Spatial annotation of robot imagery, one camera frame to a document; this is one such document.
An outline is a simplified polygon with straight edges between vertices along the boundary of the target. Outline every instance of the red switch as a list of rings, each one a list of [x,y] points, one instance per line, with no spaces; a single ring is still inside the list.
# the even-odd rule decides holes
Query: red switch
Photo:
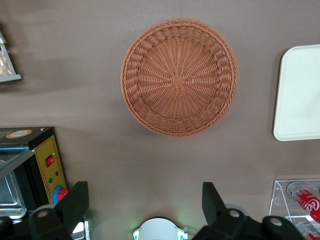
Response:
[[[46,167],[48,168],[51,164],[53,164],[55,162],[55,159],[52,155],[50,155],[46,160],[45,160],[45,164]]]

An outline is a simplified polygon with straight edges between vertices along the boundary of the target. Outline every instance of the green light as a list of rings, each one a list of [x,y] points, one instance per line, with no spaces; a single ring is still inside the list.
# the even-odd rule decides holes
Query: green light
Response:
[[[185,233],[183,231],[181,231],[180,229],[178,229],[178,240],[184,240],[184,235]]]
[[[139,239],[139,231],[135,231],[133,233],[133,237],[134,237],[134,240],[138,240]]]

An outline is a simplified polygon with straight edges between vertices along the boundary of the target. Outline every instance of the white device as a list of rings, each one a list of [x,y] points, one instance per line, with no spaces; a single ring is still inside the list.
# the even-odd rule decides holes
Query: white device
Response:
[[[134,240],[188,240],[188,229],[177,227],[172,221],[157,217],[145,221],[133,232]]]
[[[273,134],[280,141],[320,139],[320,44],[282,57]]]

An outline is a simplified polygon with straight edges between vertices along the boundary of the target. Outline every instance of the coca-cola can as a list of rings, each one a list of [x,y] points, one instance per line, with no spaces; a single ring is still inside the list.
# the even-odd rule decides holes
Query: coca-cola can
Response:
[[[292,182],[287,190],[294,200],[315,220],[320,223],[320,199],[298,182]]]
[[[309,221],[300,222],[295,227],[306,240],[320,240],[320,233]]]

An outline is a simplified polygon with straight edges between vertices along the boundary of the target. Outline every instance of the wicker basket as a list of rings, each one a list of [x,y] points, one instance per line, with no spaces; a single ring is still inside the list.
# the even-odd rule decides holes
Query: wicker basket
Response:
[[[226,39],[190,18],[152,25],[129,48],[121,89],[132,115],[167,136],[198,134],[217,123],[237,90],[238,65]]]

